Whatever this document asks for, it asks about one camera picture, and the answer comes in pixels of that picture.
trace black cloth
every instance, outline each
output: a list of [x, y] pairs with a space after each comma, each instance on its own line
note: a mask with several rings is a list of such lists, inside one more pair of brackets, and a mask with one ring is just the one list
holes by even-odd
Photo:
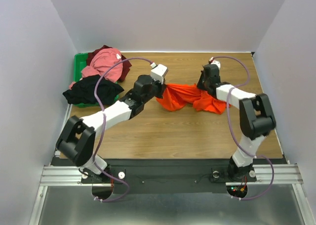
[[[83, 78], [79, 82], [76, 82], [71, 90], [65, 91], [63, 95], [67, 99], [68, 104], [97, 103], [97, 100], [94, 97], [94, 87], [99, 78], [99, 75]], [[116, 95], [123, 91], [124, 89], [119, 84], [113, 83], [103, 78], [99, 84], [97, 93], [104, 105], [111, 105], [113, 104]]]

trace pink cloth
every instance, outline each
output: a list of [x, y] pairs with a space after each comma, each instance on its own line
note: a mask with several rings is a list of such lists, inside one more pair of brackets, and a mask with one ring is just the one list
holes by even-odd
[[[114, 64], [121, 61], [121, 53], [117, 48], [106, 48], [99, 51], [92, 59], [90, 65], [86, 66], [82, 71], [82, 77], [86, 78], [93, 75], [102, 75]], [[120, 63], [111, 69], [104, 77], [111, 82], [116, 82], [122, 75], [123, 64]]]

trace gray floor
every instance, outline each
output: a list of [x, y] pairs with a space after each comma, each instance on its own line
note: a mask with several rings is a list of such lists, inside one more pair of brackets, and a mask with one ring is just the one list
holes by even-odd
[[[249, 186], [249, 196], [266, 185]], [[225, 194], [128, 195], [116, 203], [93, 201], [89, 187], [51, 187], [41, 225], [303, 225], [291, 185], [237, 201]]]

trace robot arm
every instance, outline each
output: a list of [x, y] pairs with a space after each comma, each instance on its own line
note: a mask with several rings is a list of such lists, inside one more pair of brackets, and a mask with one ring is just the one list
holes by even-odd
[[84, 167], [94, 174], [101, 174], [95, 163], [104, 170], [107, 163], [96, 156], [93, 161], [93, 147], [95, 138], [103, 130], [104, 115], [106, 116], [105, 130], [138, 115], [153, 97], [162, 98], [165, 89], [164, 77], [168, 68], [162, 64], [152, 64], [150, 75], [140, 75], [131, 89], [115, 104], [93, 115], [78, 118], [71, 117], [65, 124], [56, 148], [60, 150], [77, 167]]
[[[266, 94], [253, 94], [235, 88], [227, 82], [221, 82], [220, 64], [211, 61], [203, 67], [197, 87], [222, 101], [227, 101], [231, 88], [229, 104], [239, 109], [240, 128], [242, 131], [239, 142], [242, 149], [255, 156], [266, 136], [276, 127], [276, 120]], [[240, 148], [230, 159], [228, 174], [232, 178], [242, 177], [252, 170], [253, 157]]]

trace gray wall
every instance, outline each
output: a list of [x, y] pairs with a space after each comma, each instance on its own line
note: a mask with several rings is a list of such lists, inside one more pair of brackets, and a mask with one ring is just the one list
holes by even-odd
[[78, 51], [255, 51], [284, 0], [52, 0]]
[[0, 224], [28, 224], [75, 54], [50, 0], [0, 0]]
[[286, 0], [257, 49], [254, 60], [270, 96], [286, 157], [298, 163], [309, 203], [315, 190], [315, 0]]

